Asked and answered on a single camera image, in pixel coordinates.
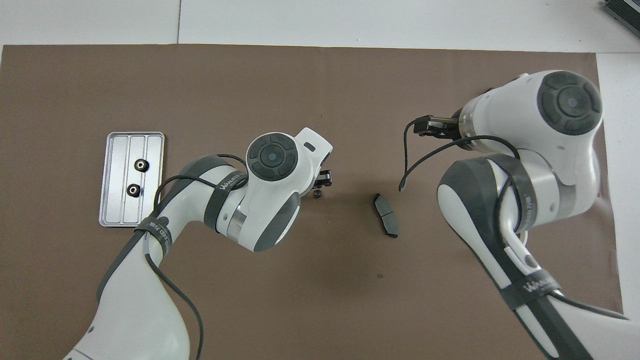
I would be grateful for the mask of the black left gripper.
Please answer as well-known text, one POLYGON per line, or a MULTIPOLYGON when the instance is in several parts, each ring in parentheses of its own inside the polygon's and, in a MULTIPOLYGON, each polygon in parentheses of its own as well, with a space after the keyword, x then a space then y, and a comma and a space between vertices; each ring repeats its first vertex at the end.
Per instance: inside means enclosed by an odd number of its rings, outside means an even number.
POLYGON ((331 170, 321 170, 310 184, 310 190, 321 189, 322 187, 331 187, 333 185, 331 170))

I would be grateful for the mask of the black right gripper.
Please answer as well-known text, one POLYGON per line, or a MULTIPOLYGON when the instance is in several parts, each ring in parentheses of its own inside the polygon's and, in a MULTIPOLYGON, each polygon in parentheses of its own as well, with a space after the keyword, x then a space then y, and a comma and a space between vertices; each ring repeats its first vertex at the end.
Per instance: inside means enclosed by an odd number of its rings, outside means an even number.
POLYGON ((424 115, 414 119, 414 134, 437 139, 460 139, 459 118, 424 115))

